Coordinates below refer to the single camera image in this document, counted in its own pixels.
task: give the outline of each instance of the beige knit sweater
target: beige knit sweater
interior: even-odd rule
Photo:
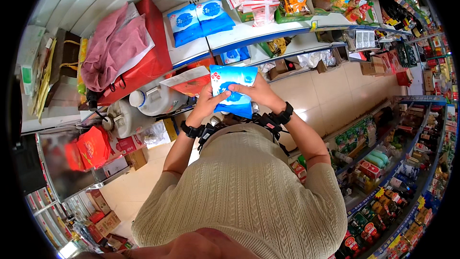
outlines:
[[[160,176],[132,224],[137,244],[162,245],[212,227],[264,259],[329,257],[347,227],[334,170],[315,164],[304,187],[286,163],[272,134],[258,125],[216,132],[180,180]]]

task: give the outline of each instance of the black wristband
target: black wristband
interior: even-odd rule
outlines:
[[[198,128],[190,127],[190,126],[187,126],[187,124],[185,124],[185,120],[184,120],[180,124],[180,128],[182,128],[182,131],[187,135],[187,137],[197,138],[197,137],[201,137],[201,135],[203,134],[204,125],[202,124]]]
[[[278,115],[274,114],[273,112],[270,113],[273,116],[274,121],[277,124],[287,124],[291,120],[292,112],[294,112],[294,108],[286,101],[286,110],[280,112]]]

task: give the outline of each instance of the yellow price label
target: yellow price label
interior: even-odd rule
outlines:
[[[423,206],[425,206],[425,198],[423,198],[422,196],[419,197],[419,199],[417,200],[417,202],[419,203],[419,206],[417,207],[418,210],[421,210]]]
[[[391,244],[388,245],[388,249],[393,249],[394,247],[396,247],[396,245],[398,245],[400,240],[401,240],[401,234],[398,234],[398,236],[393,240],[393,242],[391,242]]]
[[[383,194],[385,194],[385,189],[383,189],[383,187],[380,187],[380,190],[375,194],[375,197],[381,197]]]

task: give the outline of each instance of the price tag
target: price tag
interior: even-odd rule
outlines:
[[[417,200],[418,203],[419,203],[419,206],[417,207],[418,210],[421,210],[423,208],[423,206],[425,206],[425,198],[423,198],[422,196],[419,197],[419,199]]]

